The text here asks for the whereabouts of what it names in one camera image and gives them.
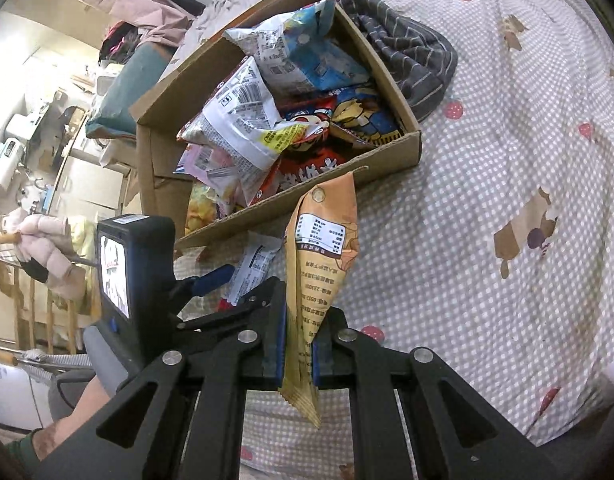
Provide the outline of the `red cartoon snack bag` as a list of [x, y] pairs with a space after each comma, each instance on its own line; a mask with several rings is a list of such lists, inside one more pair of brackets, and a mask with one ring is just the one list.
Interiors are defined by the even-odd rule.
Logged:
[[311, 178], [345, 164], [356, 155], [353, 144], [330, 131], [335, 96], [301, 101], [286, 101], [280, 106], [281, 116], [289, 122], [310, 122], [321, 128], [290, 145], [272, 165], [261, 183], [252, 205], [293, 188]]

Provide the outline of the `checkered bed quilt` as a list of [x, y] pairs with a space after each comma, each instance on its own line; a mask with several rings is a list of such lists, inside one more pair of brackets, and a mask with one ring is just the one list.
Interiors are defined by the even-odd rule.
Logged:
[[336, 305], [431, 348], [567, 474], [610, 402], [614, 45], [586, 0], [385, 1], [458, 66], [418, 166], [358, 192]]

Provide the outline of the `teal cushion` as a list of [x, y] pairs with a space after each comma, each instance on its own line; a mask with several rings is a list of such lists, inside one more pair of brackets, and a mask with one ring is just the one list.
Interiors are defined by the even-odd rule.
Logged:
[[130, 114], [130, 107], [155, 86], [173, 52], [175, 49], [152, 41], [140, 44], [86, 123], [86, 136], [89, 139], [136, 140], [136, 121]]

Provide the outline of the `silver white snack bag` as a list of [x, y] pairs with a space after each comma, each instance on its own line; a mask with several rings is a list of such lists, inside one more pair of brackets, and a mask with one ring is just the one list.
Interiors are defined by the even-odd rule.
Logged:
[[255, 58], [277, 93], [298, 96], [365, 84], [368, 70], [328, 37], [335, 8], [335, 0], [320, 0], [251, 28], [228, 28], [223, 37]]

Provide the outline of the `pink plush toy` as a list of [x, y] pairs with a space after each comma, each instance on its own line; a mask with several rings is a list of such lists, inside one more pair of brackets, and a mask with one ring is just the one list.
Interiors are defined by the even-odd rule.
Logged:
[[72, 230], [65, 217], [27, 214], [22, 208], [4, 217], [5, 233], [17, 235], [16, 259], [34, 280], [53, 294], [78, 301], [86, 292], [86, 270], [72, 261]]

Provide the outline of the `blue snack bag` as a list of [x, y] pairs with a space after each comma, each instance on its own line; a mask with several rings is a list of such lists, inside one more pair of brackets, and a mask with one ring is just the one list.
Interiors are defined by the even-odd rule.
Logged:
[[388, 144], [403, 136], [391, 109], [372, 86], [358, 84], [332, 91], [335, 96], [333, 122], [356, 138], [373, 146]]

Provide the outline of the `pile of clothes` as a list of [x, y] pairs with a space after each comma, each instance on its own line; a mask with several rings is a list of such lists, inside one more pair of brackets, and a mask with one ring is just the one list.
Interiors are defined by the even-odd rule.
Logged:
[[98, 50], [98, 64], [106, 66], [108, 63], [126, 64], [138, 47], [141, 39], [140, 29], [127, 22], [118, 22], [109, 29], [100, 50]]

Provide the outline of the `red white snack bar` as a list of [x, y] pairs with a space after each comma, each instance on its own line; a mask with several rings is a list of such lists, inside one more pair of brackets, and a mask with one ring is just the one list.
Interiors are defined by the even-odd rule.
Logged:
[[255, 232], [247, 234], [245, 250], [230, 278], [226, 296], [219, 301], [219, 311], [235, 307], [246, 292], [256, 288], [266, 279], [269, 266], [281, 247], [281, 238]]

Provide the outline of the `orange cone snack packet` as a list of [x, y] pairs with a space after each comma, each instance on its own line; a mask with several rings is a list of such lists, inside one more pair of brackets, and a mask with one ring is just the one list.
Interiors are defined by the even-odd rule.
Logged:
[[284, 246], [287, 333], [279, 393], [319, 428], [311, 345], [359, 252], [356, 187], [350, 172], [301, 196], [285, 229]]

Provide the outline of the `yellow cheese chips bag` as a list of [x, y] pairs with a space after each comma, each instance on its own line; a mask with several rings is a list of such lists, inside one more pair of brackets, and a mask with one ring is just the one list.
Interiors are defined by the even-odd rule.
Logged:
[[185, 216], [185, 235], [209, 226], [223, 217], [222, 201], [213, 188], [202, 182], [192, 185]]

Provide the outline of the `striped grey cloth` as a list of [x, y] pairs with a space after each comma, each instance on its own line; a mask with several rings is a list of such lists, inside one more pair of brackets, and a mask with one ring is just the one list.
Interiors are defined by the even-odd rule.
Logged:
[[414, 117], [423, 122], [439, 107], [456, 73], [458, 53], [436, 30], [397, 12], [383, 0], [339, 0], [377, 52]]

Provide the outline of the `red silver snack bag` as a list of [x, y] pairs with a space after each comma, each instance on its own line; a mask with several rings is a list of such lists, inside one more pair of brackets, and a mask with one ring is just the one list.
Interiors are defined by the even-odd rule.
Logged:
[[319, 139], [328, 126], [282, 119], [255, 58], [246, 56], [200, 113], [179, 130], [178, 138], [227, 152], [245, 203], [252, 205], [281, 154], [296, 143]]

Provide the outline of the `pink snack pouch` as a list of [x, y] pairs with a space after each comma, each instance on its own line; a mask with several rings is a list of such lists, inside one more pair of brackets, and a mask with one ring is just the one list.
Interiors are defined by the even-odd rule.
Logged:
[[186, 174], [199, 180], [228, 204], [233, 204], [240, 186], [230, 155], [222, 148], [189, 143], [177, 163], [174, 174]]

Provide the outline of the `brown cardboard box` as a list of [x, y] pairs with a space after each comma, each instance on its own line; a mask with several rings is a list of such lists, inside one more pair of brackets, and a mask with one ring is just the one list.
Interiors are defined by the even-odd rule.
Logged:
[[418, 165], [422, 151], [420, 125], [380, 56], [343, 8], [335, 10], [333, 35], [370, 70], [384, 101], [397, 119], [403, 133], [401, 137], [191, 234], [185, 233], [185, 217], [192, 179], [173, 172], [185, 149], [176, 136], [200, 113], [211, 93], [241, 62], [243, 53], [216, 32], [132, 105], [142, 211], [149, 216], [167, 217], [173, 222], [178, 248], [205, 246], [288, 214], [314, 185], [342, 174], [352, 174], [356, 184], [363, 185]]

